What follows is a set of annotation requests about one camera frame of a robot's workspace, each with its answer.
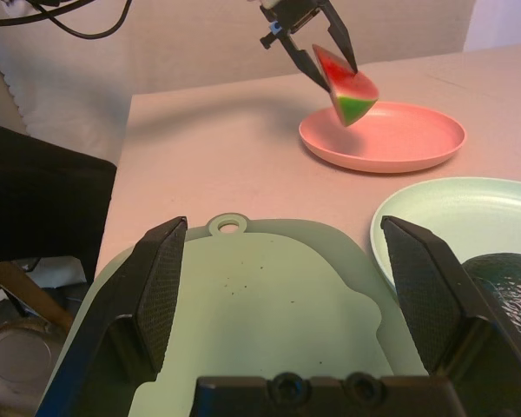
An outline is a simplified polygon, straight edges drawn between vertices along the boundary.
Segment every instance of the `white wall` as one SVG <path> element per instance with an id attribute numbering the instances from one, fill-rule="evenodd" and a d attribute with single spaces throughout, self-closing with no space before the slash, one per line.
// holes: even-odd
<path id="1" fill-rule="evenodd" d="M 464 50 L 521 43 L 521 0 L 477 0 Z"/>

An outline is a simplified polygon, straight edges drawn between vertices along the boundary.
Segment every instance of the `cable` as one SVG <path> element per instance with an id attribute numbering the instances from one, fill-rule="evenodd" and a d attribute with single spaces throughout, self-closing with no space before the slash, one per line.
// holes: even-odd
<path id="1" fill-rule="evenodd" d="M 67 6 L 58 7 L 57 9 L 49 11 L 49 14 L 52 16 L 60 16 L 65 13 L 69 13 L 72 10 L 77 10 L 83 6 L 86 6 L 89 3 L 93 3 L 95 0 L 76 0 L 73 3 L 68 4 Z M 49 17 L 44 13 L 39 13 L 38 15 L 25 16 L 25 17 L 15 17 L 10 19 L 0 19 L 0 27 L 3 26 L 17 26 L 19 24 L 27 24 L 34 22 L 41 22 L 42 20 L 46 20 Z"/>
<path id="2" fill-rule="evenodd" d="M 44 14 L 53 24 L 55 24 L 58 28 L 68 32 L 70 35 L 79 37 L 81 39 L 87 39 L 87 40 L 95 40 L 95 39 L 103 39 L 104 37 L 110 36 L 113 33 L 117 32 L 123 25 L 123 22 L 125 22 L 126 17 L 128 16 L 129 7 L 131 6 L 132 0 L 126 0 L 125 6 L 123 6 L 122 15 L 120 16 L 120 19 L 117 21 L 117 23 L 112 26 L 110 29 L 105 30 L 104 32 L 96 33 L 94 35 L 87 35 L 85 33 L 78 32 L 76 30 L 73 30 L 60 22 L 58 19 L 52 15 L 48 10 L 46 10 L 43 6 L 38 4 L 35 0 L 26 0 L 27 3 L 32 5 L 35 9 L 40 11 L 42 14 Z"/>

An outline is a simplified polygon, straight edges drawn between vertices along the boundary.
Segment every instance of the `dark green avocado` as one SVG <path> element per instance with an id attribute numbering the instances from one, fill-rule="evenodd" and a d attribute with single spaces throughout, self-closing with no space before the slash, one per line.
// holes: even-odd
<path id="1" fill-rule="evenodd" d="M 496 297 L 521 333 L 521 255 L 477 256 L 465 262 L 463 268 Z"/>

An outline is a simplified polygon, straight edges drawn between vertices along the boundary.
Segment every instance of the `table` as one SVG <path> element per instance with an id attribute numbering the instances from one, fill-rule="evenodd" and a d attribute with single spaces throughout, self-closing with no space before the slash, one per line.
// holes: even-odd
<path id="1" fill-rule="evenodd" d="M 373 213 L 393 192 L 446 176 L 521 181 L 521 45 L 361 68 L 381 100 L 461 122 L 467 142 L 422 172 L 371 175 L 331 166 L 300 142 L 301 120 L 330 105 L 303 75 L 134 96 L 98 263 L 177 215 L 189 227 L 238 212 L 324 222 L 370 253 Z"/>

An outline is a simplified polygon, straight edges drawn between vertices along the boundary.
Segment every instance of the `white curtain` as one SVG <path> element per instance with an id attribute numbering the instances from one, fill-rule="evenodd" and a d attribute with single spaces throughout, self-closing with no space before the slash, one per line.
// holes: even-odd
<path id="1" fill-rule="evenodd" d="M 97 0 L 60 19 L 102 31 L 123 3 Z M 473 3 L 333 0 L 360 63 L 460 51 Z M 134 0 L 126 24 L 103 40 L 74 38 L 50 22 L 0 28 L 0 70 L 30 135 L 116 163 L 132 94 L 296 72 L 279 45 L 263 49 L 267 25 L 246 0 Z M 326 28 L 317 17 L 297 44 L 333 47 Z"/>

